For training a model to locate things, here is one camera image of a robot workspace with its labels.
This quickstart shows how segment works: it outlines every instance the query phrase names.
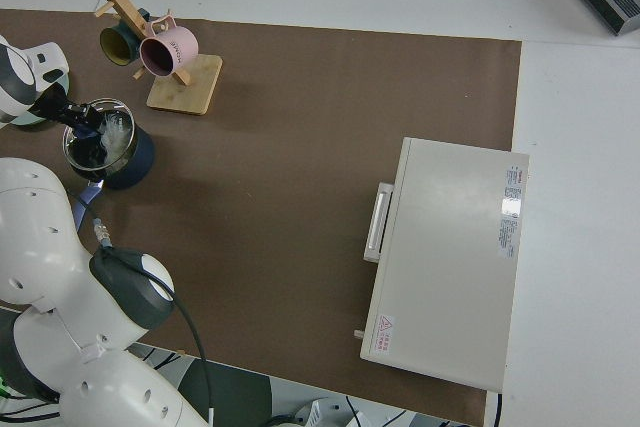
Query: wooden mug stand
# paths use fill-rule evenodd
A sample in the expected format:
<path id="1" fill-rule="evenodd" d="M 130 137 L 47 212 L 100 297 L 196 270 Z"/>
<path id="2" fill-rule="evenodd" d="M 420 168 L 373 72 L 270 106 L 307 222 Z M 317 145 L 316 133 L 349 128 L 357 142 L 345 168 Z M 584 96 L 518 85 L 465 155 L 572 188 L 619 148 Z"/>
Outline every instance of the wooden mug stand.
<path id="1" fill-rule="evenodd" d="M 96 17 L 100 17 L 111 7 L 140 40 L 146 37 L 146 21 L 130 0 L 107 0 L 107 3 L 95 12 Z M 147 105 L 158 110 L 205 114 L 222 69 L 222 58 L 218 55 L 198 54 L 187 67 L 188 70 L 179 69 L 169 77 L 156 77 L 147 98 Z M 144 71 L 144 67 L 140 68 L 134 74 L 134 78 L 139 79 Z"/>

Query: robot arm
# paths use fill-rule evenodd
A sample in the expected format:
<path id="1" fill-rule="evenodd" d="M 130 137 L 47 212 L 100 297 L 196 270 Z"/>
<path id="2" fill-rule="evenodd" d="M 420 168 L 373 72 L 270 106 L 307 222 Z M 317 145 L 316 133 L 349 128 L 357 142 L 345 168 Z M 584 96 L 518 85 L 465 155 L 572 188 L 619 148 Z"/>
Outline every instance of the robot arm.
<path id="1" fill-rule="evenodd" d="M 24 114 L 49 86 L 69 72 L 57 44 L 20 50 L 0 35 L 0 129 Z"/>
<path id="2" fill-rule="evenodd" d="M 156 259 L 122 252 L 172 286 Z M 169 315 L 172 299 L 117 258 L 91 256 L 60 181 L 23 159 L 0 159 L 0 300 L 31 305 L 0 325 L 2 377 L 24 394 L 59 401 L 66 426 L 207 425 L 124 351 Z"/>

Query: white box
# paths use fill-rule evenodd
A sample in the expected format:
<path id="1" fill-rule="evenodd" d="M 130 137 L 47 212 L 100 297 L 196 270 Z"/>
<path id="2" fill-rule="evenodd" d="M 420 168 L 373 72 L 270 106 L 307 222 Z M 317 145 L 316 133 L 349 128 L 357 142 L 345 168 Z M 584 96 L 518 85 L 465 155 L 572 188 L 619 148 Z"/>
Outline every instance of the white box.
<path id="1" fill-rule="evenodd" d="M 502 392 L 528 164 L 404 140 L 363 359 Z"/>

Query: warning label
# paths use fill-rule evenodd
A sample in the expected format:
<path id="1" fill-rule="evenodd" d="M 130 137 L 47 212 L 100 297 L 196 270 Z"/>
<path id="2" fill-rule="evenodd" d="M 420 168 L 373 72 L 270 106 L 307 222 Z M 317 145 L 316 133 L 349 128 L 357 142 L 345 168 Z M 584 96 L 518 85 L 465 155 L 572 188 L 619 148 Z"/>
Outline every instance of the warning label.
<path id="1" fill-rule="evenodd" d="M 498 233 L 498 253 L 512 259 L 518 251 L 518 228 L 520 227 L 520 209 L 522 208 L 523 171 L 520 167 L 511 167 L 505 176 L 504 196 L 502 198 L 502 218 Z"/>
<path id="2" fill-rule="evenodd" d="M 376 354 L 388 354 L 393 336 L 393 324 L 396 319 L 390 315 L 378 315 L 376 324 L 375 345 L 373 351 Z"/>

